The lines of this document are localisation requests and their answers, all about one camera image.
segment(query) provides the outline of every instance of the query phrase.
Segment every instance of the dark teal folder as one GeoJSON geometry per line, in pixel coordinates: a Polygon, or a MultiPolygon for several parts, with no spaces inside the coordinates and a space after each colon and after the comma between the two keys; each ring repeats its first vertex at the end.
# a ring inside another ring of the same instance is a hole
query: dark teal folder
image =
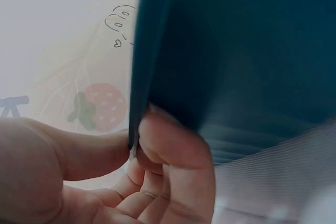
{"type": "Polygon", "coordinates": [[[215,165],[336,114],[336,0],[140,0],[136,26],[130,147],[149,102],[215,165]]]}

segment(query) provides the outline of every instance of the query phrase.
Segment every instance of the strawberry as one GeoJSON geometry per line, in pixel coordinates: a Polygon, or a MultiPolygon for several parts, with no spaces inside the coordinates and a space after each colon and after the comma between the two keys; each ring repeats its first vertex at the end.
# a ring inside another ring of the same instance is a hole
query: strawberry
{"type": "Polygon", "coordinates": [[[127,103],[123,94],[108,83],[97,83],[78,92],[73,102],[75,110],[68,122],[75,119],[88,131],[109,132],[126,117],[127,103]]]}

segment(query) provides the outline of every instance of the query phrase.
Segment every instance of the fingernail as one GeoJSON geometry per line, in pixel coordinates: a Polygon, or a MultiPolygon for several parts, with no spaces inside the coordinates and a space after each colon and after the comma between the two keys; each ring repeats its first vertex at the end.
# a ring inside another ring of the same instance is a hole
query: fingernail
{"type": "Polygon", "coordinates": [[[181,123],[172,115],[170,115],[168,112],[166,112],[164,109],[159,108],[158,106],[154,105],[154,104],[149,104],[149,109],[153,114],[157,114],[162,116],[163,118],[167,119],[168,121],[177,124],[177,125],[181,125],[181,123]]]}

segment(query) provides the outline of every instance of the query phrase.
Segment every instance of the doodle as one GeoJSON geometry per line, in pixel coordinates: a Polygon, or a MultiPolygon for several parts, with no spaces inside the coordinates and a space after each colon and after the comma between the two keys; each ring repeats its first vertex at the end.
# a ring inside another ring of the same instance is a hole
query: doodle
{"type": "Polygon", "coordinates": [[[121,41],[128,41],[133,45],[134,30],[131,29],[129,22],[135,17],[135,7],[130,5],[120,5],[113,9],[113,13],[105,19],[105,25],[120,35],[120,39],[115,41],[114,47],[122,46],[121,41]]]}
{"type": "Polygon", "coordinates": [[[17,109],[18,105],[25,105],[29,103],[29,97],[24,95],[22,97],[9,97],[6,99],[0,99],[0,108],[4,108],[0,117],[7,118],[11,111],[14,118],[19,118],[20,113],[17,109]]]}
{"type": "Polygon", "coordinates": [[[78,119],[87,131],[109,132],[125,119],[128,109],[123,94],[108,83],[88,86],[77,93],[73,104],[68,122],[78,119]]]}
{"type": "Polygon", "coordinates": [[[119,40],[119,39],[116,39],[115,40],[115,44],[114,44],[114,47],[115,48],[118,48],[118,47],[121,47],[122,45],[121,45],[121,41],[119,40]]]}

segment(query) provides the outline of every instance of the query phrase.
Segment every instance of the skin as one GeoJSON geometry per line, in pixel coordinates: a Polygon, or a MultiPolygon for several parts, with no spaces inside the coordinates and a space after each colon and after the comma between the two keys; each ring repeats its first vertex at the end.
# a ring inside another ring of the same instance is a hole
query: skin
{"type": "Polygon", "coordinates": [[[129,157],[127,131],[68,133],[29,119],[0,120],[0,223],[210,224],[215,176],[209,147],[157,110],[140,127],[137,158],[110,189],[63,180],[99,177],[129,157]]]}

